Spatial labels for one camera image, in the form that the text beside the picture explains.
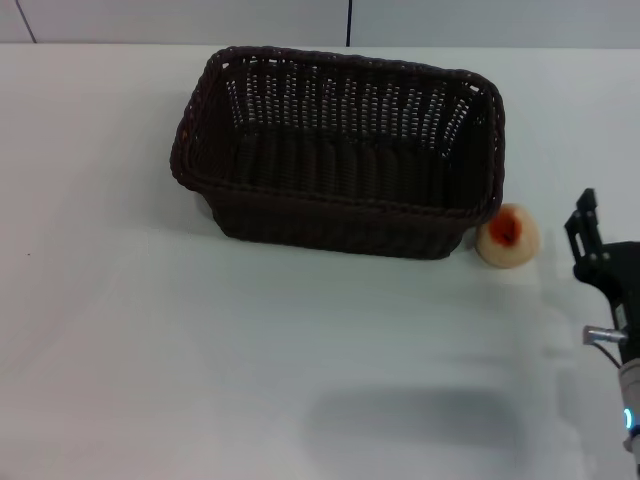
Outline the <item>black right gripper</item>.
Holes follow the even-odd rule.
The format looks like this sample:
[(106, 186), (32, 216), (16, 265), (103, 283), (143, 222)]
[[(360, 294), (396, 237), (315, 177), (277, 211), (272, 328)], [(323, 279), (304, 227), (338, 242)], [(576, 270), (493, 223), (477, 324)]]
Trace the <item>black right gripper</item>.
[(575, 278), (607, 298), (616, 330), (626, 334), (622, 361), (639, 358), (639, 243), (603, 244), (598, 229), (595, 190), (587, 188), (565, 223)]

